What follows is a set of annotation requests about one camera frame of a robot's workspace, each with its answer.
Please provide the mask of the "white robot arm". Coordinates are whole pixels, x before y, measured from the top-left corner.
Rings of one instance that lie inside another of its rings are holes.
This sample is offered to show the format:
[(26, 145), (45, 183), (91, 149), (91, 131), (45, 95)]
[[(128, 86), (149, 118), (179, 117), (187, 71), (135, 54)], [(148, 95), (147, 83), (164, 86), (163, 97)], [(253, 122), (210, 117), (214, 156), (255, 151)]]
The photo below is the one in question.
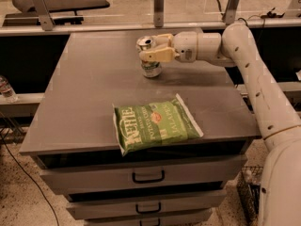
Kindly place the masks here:
[(143, 61), (204, 60), (239, 69), (269, 151), (261, 177), (258, 226), (301, 226), (301, 118), (262, 61), (250, 29), (236, 23), (222, 34), (181, 32), (143, 41)]

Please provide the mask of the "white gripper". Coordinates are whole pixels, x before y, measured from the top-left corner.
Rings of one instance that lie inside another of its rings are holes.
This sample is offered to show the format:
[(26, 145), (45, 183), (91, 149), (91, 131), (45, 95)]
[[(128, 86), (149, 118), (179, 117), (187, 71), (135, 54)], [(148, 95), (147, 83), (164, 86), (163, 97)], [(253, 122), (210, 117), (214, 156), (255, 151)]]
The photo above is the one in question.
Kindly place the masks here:
[(141, 50), (139, 57), (147, 62), (171, 62), (176, 59), (180, 62), (194, 62), (198, 54), (198, 33), (194, 31), (172, 34), (160, 34), (152, 37), (154, 47), (166, 47)]

